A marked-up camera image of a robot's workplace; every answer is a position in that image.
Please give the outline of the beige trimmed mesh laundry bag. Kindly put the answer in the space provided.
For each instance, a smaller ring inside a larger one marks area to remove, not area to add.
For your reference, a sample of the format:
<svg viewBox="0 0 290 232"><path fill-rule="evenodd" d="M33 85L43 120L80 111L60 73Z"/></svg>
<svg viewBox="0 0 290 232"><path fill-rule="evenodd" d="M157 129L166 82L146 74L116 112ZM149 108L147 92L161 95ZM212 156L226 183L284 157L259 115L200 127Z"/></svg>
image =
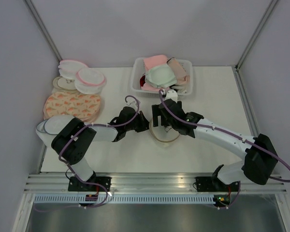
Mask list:
<svg viewBox="0 0 290 232"><path fill-rule="evenodd" d="M150 120L149 132L153 139L164 147L170 146L180 137L179 132L170 126L161 125L160 120L157 127L154 127L153 119Z"/></svg>

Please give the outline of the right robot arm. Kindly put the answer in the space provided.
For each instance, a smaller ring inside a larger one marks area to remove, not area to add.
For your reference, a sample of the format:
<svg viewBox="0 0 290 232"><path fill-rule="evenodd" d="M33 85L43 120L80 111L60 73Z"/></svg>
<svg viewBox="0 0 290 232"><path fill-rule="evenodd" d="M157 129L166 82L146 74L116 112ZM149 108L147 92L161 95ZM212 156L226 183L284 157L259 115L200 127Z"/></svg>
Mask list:
<svg viewBox="0 0 290 232"><path fill-rule="evenodd" d="M239 182L250 180L266 185L277 164L277 153L268 136L243 136L195 112L185 113L181 102L171 99L152 106L152 125L170 127L180 135L201 139L220 146L241 160L230 165L218 166L211 176L197 177L197 191L237 191Z"/></svg>

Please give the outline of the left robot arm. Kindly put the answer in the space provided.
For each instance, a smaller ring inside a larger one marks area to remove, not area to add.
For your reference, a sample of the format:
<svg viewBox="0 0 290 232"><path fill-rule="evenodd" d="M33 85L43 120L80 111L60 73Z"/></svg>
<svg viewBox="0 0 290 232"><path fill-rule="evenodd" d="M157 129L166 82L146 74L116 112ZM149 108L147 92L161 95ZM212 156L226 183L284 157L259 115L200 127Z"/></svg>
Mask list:
<svg viewBox="0 0 290 232"><path fill-rule="evenodd" d="M143 112L136 112L127 106L108 125L86 125L78 118L71 119L51 142L51 148L56 151L59 160L74 173L69 177L68 191L109 191L111 178L97 176L85 158L90 145L100 141L118 142L129 131L143 132L148 129L149 121Z"/></svg>

